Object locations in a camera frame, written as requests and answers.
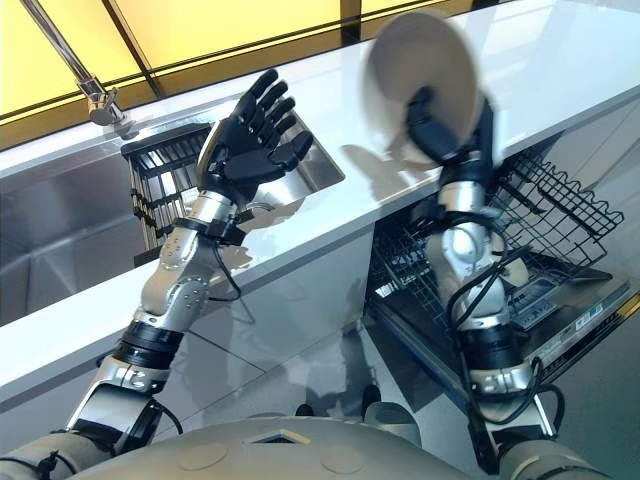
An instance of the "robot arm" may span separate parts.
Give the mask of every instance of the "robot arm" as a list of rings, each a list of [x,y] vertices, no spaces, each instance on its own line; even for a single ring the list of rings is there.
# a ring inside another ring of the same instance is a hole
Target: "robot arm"
[[[499,232],[485,203],[495,168],[491,105],[484,100],[474,134],[459,145],[429,114],[433,95],[422,88],[407,108],[409,137],[443,167],[438,208],[420,210],[417,220],[438,225],[426,254],[460,353],[478,464],[503,478],[555,478],[566,472],[575,477],[562,478],[606,478],[553,441],[559,425],[550,421],[538,394],[554,387],[541,385],[540,360],[526,361],[514,336],[499,273],[519,251],[506,252],[503,239],[505,252],[492,262],[491,235]]]
[[[188,216],[174,223],[116,350],[103,359],[65,430],[3,457],[1,472],[8,478],[64,478],[151,441],[165,411],[153,396],[162,391],[184,334],[209,299],[210,279],[223,273],[239,296],[219,252],[243,241],[236,212],[261,183],[293,170],[313,143],[303,131],[279,145],[295,119],[287,115],[293,99],[282,99],[286,83],[272,86],[277,77],[275,70],[263,74],[212,129],[198,159],[198,198]]]

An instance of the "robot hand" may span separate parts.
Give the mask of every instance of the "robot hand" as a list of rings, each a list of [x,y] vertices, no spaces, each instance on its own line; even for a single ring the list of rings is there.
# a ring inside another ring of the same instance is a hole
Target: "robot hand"
[[[287,84],[280,81],[271,86],[277,78],[273,69],[261,75],[231,115],[211,131],[198,159],[201,190],[219,193],[243,206],[261,183],[281,178],[307,154],[313,136],[306,130],[279,145],[296,120],[287,115],[294,100],[282,98]]]

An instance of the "humanoid robot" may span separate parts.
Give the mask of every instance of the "humanoid robot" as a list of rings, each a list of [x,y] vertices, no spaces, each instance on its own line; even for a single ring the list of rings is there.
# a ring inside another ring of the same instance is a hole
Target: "humanoid robot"
[[[66,427],[3,455],[0,478],[467,478],[419,447],[408,412],[375,398],[362,423],[254,418],[151,444],[167,413],[154,395],[184,333],[212,300],[210,279],[222,273],[239,293],[220,255],[242,243],[237,213],[261,183],[295,169],[313,143],[307,131],[281,142],[294,123],[287,115],[294,101],[276,80],[275,70],[263,74],[209,134],[197,164],[198,198],[174,223],[133,320]],[[555,441],[557,425],[538,398],[542,365],[525,361],[514,339],[499,273],[518,252],[492,261],[496,229],[485,207],[496,166],[490,102],[480,95],[472,128],[461,135],[435,113],[441,95],[428,83],[411,92],[401,123],[413,145],[443,167],[438,208],[420,220],[437,226],[427,256],[460,352],[477,460],[512,480],[608,478]]]

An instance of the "floor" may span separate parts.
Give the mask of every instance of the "floor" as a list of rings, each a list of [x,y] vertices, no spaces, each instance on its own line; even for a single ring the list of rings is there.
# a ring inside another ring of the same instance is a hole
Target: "floor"
[[[640,478],[640,404],[627,395],[640,393],[637,317],[558,381],[568,403],[560,440],[621,479]],[[370,383],[380,386],[384,401],[397,402],[414,414],[423,448],[471,478],[490,478],[476,465],[466,417],[393,339],[366,320],[316,343],[182,423],[190,431],[252,416],[292,415],[301,403],[312,405],[316,415],[355,418]],[[169,428],[156,439],[174,435]]]
[[[489,478],[476,466],[466,417],[373,324],[336,333],[182,422],[185,431],[240,418],[292,415],[301,403],[316,415],[356,418],[364,388],[376,383],[384,401],[413,412],[423,448],[472,478]],[[161,432],[158,440],[173,437]]]

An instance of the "yellow window pane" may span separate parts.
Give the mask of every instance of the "yellow window pane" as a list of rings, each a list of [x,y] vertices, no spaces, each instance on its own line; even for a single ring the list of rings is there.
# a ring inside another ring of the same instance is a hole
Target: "yellow window pane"
[[[408,0],[362,0],[362,13],[375,12],[376,10],[395,7],[407,2]]]
[[[85,67],[101,81],[138,71],[100,0],[40,3]],[[0,0],[0,114],[77,91],[75,77],[19,0]]]
[[[73,74],[18,0],[2,0],[0,16],[2,114],[77,89]]]
[[[100,81],[140,72],[101,0],[40,0],[40,4]]]
[[[117,0],[152,67],[321,25],[339,0]]]

